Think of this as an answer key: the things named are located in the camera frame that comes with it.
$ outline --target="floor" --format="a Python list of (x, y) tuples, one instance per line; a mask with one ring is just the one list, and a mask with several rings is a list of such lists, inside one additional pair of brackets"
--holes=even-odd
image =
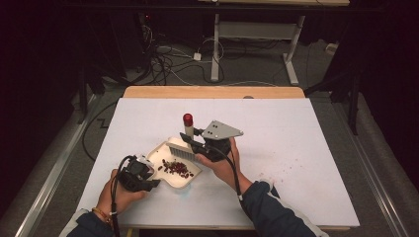
[[(281, 59), (282, 53), (289, 47), (286, 41), (227, 40), (223, 43), (224, 56), (220, 62), (222, 70), (218, 83), (210, 81), (209, 63), (190, 62), (195, 49), (182, 44), (164, 44), (158, 49), (162, 61), (157, 62), (163, 62), (166, 67), (171, 65), (171, 73), (166, 77), (159, 74), (159, 64), (156, 63), (153, 67), (155, 77), (150, 75), (138, 84), (290, 86)], [(302, 89), (322, 80), (333, 58), (324, 51), (326, 45), (326, 42), (319, 41), (298, 46), (293, 66)], [(201, 53), (202, 61), (211, 60), (208, 50), (202, 48)], [(137, 75), (136, 69), (127, 70), (128, 79)], [(49, 146), (1, 219), (0, 236), (57, 236), (71, 217), (112, 119), (113, 103), (125, 89), (110, 78), (104, 78), (104, 85), (106, 91), (103, 96), (90, 97), (91, 113), (84, 123), (78, 123), (80, 111), (77, 110), (78, 100), (74, 99), (73, 117)], [(361, 223), (358, 228), (330, 230), (328, 233), (330, 236), (414, 236), (419, 232), (417, 190), (398, 165), (374, 123), (367, 103), (360, 96), (357, 119), (359, 135), (354, 136), (346, 125), (346, 103), (332, 104), (327, 92), (309, 95)], [(61, 163), (63, 172), (57, 176), (56, 185), (51, 187), (53, 192), (48, 196), (42, 192), (42, 186), (62, 159), (67, 159), (67, 162)], [(40, 209), (32, 211), (38, 214), (37, 218), (26, 219), (40, 194), (46, 198), (44, 205), (37, 205), (41, 206)], [(17, 234), (23, 223), (31, 221), (33, 225), (24, 227), (28, 232)], [(135, 230), (135, 235), (137, 232), (140, 232), (140, 236), (255, 236), (251, 231)], [(123, 228), (122, 233), (125, 236), (127, 229)]]

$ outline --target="bracelet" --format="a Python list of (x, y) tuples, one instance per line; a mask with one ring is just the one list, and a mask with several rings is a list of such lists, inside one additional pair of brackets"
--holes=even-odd
[(109, 225), (112, 225), (112, 218), (111, 218), (111, 216), (108, 216), (108, 215), (106, 215), (101, 209), (99, 209), (99, 208), (97, 208), (97, 207), (93, 207), (92, 208), (92, 211), (93, 212), (97, 212), (97, 213), (99, 213), (100, 215), (102, 215), (102, 217), (104, 217), (104, 219), (105, 219), (105, 221), (106, 221), (106, 223), (107, 224), (109, 224)]

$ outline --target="hand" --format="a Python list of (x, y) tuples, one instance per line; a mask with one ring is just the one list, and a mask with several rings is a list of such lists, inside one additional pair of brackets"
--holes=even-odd
[[(107, 216), (109, 216), (111, 212), (111, 185), (113, 183), (112, 180), (117, 175), (117, 171), (118, 170), (112, 171), (111, 179), (108, 182), (106, 182), (104, 188), (102, 189), (101, 195), (99, 196), (98, 204), (96, 205), (96, 207), (102, 210)], [(117, 213), (121, 214), (129, 207), (129, 205), (133, 201), (143, 199), (146, 197), (146, 195), (146, 191), (140, 191), (135, 193), (127, 191), (120, 183), (118, 183), (117, 196), (115, 200), (115, 203), (117, 204)], [(96, 215), (104, 222), (106, 221), (106, 219), (99, 213), (96, 213)]]
[[(230, 159), (230, 161), (235, 164), (235, 169), (240, 184), (240, 191), (242, 194), (244, 194), (244, 192), (247, 191), (252, 183), (240, 171), (240, 154), (238, 152), (234, 137), (230, 137), (230, 143), (231, 151), (228, 153), (228, 159)], [(227, 160), (224, 159), (217, 162), (212, 162), (203, 154), (196, 154), (196, 157), (198, 161), (200, 161), (203, 165), (212, 169), (213, 173), (217, 177), (219, 177), (221, 180), (230, 185), (234, 190), (236, 190), (234, 173)]]

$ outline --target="dark jacket sleeve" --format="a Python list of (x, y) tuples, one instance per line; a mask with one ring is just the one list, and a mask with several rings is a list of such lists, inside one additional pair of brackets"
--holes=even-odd
[(292, 210), (266, 182), (250, 186), (243, 195), (243, 208), (261, 237), (328, 236), (302, 213)]
[(95, 213), (81, 209), (74, 213), (61, 234), (67, 237), (112, 237), (111, 226), (102, 222)]

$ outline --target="metal rail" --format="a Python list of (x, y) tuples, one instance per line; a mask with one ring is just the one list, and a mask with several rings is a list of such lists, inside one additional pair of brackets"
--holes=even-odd
[(367, 182), (369, 183), (370, 188), (377, 199), (379, 208), (381, 208), (382, 214), (384, 215), (393, 236), (408, 237), (409, 234), (407, 233), (407, 230), (404, 227), (404, 224), (397, 213), (396, 207), (394, 206), (391, 197), (382, 185), (381, 180), (379, 179), (379, 176), (376, 173), (374, 165), (371, 163), (370, 158), (367, 152), (364, 150), (364, 147), (360, 139), (358, 138), (358, 136), (352, 133), (351, 128), (346, 123), (346, 114), (342, 108), (342, 105), (335, 104), (334, 109), (336, 114), (339, 116), (339, 119), (344, 124), (346, 131), (348, 132), (348, 135), (351, 137), (352, 142), (359, 154), (357, 157), (359, 158), (361, 168), (363, 169)]
[(32, 204), (31, 209), (29, 210), (27, 216), (19, 227), (16, 237), (27, 237), (33, 236), (37, 229), (38, 224), (41, 221), (41, 218), (48, 207), (50, 200), (55, 193), (59, 182), (61, 181), (62, 176), (71, 160), (71, 153), (83, 134), (84, 129), (92, 117), (92, 114), (95, 112), (95, 109), (98, 107), (101, 96), (93, 95), (89, 102), (89, 111), (83, 120), (83, 122), (78, 125), (77, 130), (75, 131), (73, 137), (68, 143), (65, 150), (57, 158), (52, 170), (50, 171), (48, 177), (46, 178), (45, 183), (43, 184), (41, 191), (38, 193), (37, 198)]

